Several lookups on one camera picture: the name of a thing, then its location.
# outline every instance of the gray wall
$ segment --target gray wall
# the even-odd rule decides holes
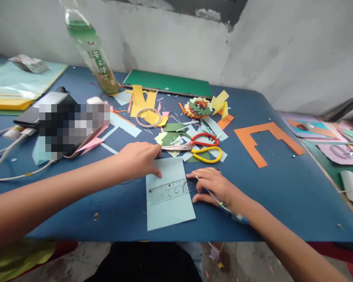
[[[159,8],[78,0],[111,67],[257,90],[318,114],[353,97],[353,0],[249,0],[227,25]],[[84,65],[57,0],[0,1],[0,51]]]

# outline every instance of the plastic bottle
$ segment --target plastic bottle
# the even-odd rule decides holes
[[[94,27],[77,10],[78,5],[75,0],[59,0],[59,2],[66,10],[68,33],[86,65],[97,79],[99,87],[107,95],[119,93],[118,82],[110,69],[101,47],[101,40]]]

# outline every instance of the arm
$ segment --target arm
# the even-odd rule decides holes
[[[161,177],[153,164],[160,154],[160,145],[131,143],[112,157],[1,194],[0,248],[85,196],[147,174]]]
[[[247,217],[250,225],[259,232],[266,244],[282,262],[286,270],[297,282],[348,282],[323,256],[305,241],[278,221],[264,207],[255,202],[224,178],[214,168],[198,169],[188,178],[195,178],[198,194],[192,201],[204,201],[217,205],[209,194],[201,194],[203,187],[211,190],[229,209]]]

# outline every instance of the hand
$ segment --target hand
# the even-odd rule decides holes
[[[115,158],[115,166],[125,180],[141,178],[147,174],[154,174],[161,178],[161,171],[154,165],[155,157],[161,156],[161,145],[148,142],[127,144]]]
[[[200,178],[196,185],[198,194],[196,194],[192,202],[198,201],[207,202],[218,207],[218,203],[213,199],[210,194],[202,194],[203,188],[210,190],[215,194],[218,200],[225,203],[225,205],[236,213],[243,214],[242,209],[247,206],[243,203],[254,202],[246,194],[240,191],[230,181],[228,181],[222,174],[215,168],[200,168],[187,174],[188,178],[195,178],[195,175]]]

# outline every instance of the ruler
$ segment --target ruler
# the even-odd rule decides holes
[[[152,206],[190,193],[187,180],[180,179],[148,190],[148,197]]]

